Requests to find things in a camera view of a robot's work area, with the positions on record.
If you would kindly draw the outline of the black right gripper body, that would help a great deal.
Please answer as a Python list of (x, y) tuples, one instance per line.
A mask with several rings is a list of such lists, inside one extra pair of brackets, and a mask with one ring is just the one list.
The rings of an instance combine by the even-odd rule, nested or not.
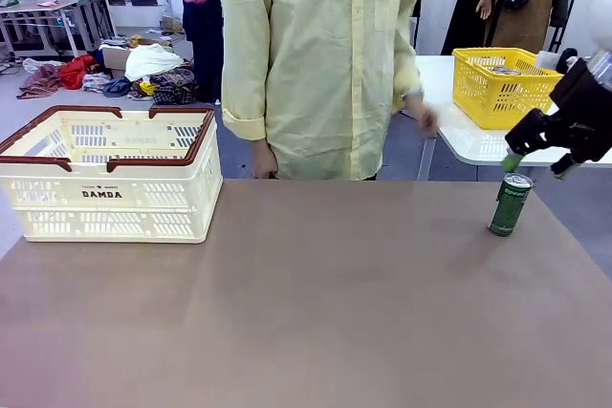
[(552, 144), (575, 163), (597, 162), (611, 149), (611, 59), (580, 58), (551, 93)]

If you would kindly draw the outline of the person's right hand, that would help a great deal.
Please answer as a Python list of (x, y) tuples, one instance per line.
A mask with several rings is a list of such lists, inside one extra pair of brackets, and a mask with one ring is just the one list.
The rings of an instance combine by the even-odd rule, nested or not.
[(277, 173), (277, 162), (271, 151), (254, 151), (251, 163), (252, 176), (258, 180), (273, 178)]

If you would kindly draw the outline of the person's left hand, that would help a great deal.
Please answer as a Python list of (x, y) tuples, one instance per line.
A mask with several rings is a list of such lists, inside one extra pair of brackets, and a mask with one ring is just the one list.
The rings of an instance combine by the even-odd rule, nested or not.
[(432, 136), (437, 134), (439, 129), (438, 114), (425, 103), (422, 93), (404, 96), (404, 108), (418, 122), (425, 133)]

